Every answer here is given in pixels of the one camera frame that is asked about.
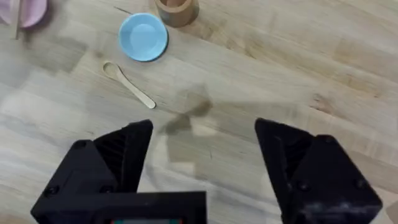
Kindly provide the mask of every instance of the pink plate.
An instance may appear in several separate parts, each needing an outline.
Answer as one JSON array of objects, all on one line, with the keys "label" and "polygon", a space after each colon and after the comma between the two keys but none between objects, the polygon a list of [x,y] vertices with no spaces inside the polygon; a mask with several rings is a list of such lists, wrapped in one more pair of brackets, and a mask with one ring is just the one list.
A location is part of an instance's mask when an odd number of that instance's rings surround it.
[{"label": "pink plate", "polygon": [[[12,0],[0,0],[0,17],[10,24],[10,5]],[[38,23],[47,10],[47,0],[21,0],[21,27],[30,27]]]}]

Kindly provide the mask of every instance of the wooden cylinder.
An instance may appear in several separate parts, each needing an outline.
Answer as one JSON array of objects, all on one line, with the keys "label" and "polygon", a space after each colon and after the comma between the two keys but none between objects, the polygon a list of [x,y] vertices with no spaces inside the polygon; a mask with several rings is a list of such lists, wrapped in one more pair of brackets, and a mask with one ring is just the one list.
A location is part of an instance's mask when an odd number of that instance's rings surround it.
[{"label": "wooden cylinder", "polygon": [[163,22],[172,27],[187,25],[193,18],[193,0],[155,0]]}]

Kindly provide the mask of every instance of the wooden surface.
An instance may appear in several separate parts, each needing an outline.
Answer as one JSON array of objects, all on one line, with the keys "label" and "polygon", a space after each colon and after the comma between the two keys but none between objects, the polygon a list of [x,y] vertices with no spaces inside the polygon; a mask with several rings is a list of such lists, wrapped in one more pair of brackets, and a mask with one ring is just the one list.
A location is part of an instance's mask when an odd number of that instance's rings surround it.
[{"label": "wooden surface", "polygon": [[[29,210],[77,139],[151,119],[139,191],[207,190],[209,223],[281,223],[257,117],[332,134],[389,207],[398,201],[398,2],[201,0],[168,27],[164,55],[138,63],[117,33],[146,0],[52,0],[9,40],[0,24],[0,222]],[[120,65],[156,103],[102,75]],[[392,223],[385,210],[374,223]]]}]

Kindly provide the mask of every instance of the blue bowl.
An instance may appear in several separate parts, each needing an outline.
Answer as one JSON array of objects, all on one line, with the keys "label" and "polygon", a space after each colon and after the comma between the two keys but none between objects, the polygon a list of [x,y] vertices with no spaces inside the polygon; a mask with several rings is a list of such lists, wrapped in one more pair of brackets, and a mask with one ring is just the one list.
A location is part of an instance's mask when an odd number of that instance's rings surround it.
[{"label": "blue bowl", "polygon": [[128,17],[119,30],[119,44],[123,52],[140,62],[161,56],[168,40],[167,29],[162,21],[149,13]]}]

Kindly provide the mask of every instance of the wooden stick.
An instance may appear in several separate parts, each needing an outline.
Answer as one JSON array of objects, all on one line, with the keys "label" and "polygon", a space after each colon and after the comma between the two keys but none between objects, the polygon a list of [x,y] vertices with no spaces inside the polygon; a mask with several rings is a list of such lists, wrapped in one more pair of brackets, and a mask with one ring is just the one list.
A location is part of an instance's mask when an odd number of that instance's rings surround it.
[{"label": "wooden stick", "polygon": [[19,23],[21,21],[22,0],[12,0],[11,2],[11,38],[18,39]]}]

